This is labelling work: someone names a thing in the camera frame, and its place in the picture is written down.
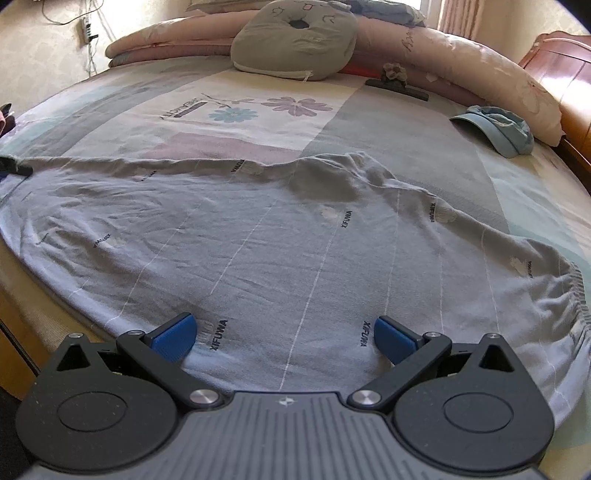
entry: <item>wooden bed frame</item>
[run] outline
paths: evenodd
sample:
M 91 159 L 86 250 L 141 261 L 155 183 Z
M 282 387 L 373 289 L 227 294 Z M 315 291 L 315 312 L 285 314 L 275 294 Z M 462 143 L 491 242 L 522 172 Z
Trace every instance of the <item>wooden bed frame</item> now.
M 560 101 L 555 151 L 591 193 L 591 35 L 541 34 L 519 66 Z

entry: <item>baseball cap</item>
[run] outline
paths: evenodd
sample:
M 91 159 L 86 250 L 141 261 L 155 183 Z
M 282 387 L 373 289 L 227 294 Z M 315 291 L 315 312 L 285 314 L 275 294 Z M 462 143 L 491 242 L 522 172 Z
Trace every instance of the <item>baseball cap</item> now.
M 465 120 L 476 125 L 505 158 L 528 155 L 534 149 L 534 136 L 527 122 L 502 108 L 473 105 L 466 113 L 450 120 Z

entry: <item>curtain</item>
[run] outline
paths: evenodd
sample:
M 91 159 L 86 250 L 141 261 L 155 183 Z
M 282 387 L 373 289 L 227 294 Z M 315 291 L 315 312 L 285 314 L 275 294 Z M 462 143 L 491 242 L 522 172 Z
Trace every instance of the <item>curtain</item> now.
M 474 40 L 482 20 L 485 0 L 445 0 L 439 30 Z

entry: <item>wallpaper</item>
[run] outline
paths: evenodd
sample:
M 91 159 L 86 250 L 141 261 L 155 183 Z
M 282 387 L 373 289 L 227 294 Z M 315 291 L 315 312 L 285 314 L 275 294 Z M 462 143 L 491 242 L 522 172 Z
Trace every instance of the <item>wallpaper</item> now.
M 100 5 L 102 0 L 95 0 Z M 116 38 L 153 23 L 182 17 L 188 0 L 105 0 L 91 14 L 98 40 L 97 71 L 107 68 L 106 46 Z M 67 21 L 84 12 L 82 0 L 46 0 L 48 17 Z M 80 39 L 80 21 L 52 25 L 41 2 L 14 0 L 0 13 L 0 105 L 12 102 L 18 115 L 64 88 L 88 78 L 88 50 Z
M 588 33 L 558 0 L 487 0 L 477 41 L 519 62 L 539 34 L 555 30 Z

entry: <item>ribbed plastic surface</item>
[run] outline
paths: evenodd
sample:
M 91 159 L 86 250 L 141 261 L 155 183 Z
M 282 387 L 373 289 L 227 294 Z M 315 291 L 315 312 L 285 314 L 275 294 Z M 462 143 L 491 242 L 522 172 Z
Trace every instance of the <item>ribbed plastic surface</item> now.
M 25 480 L 72 480 L 35 467 Z M 237 393 L 220 410 L 187 416 L 177 437 L 104 480 L 459 480 L 414 459 L 385 420 L 336 394 Z M 541 480 L 534 471 L 504 477 Z

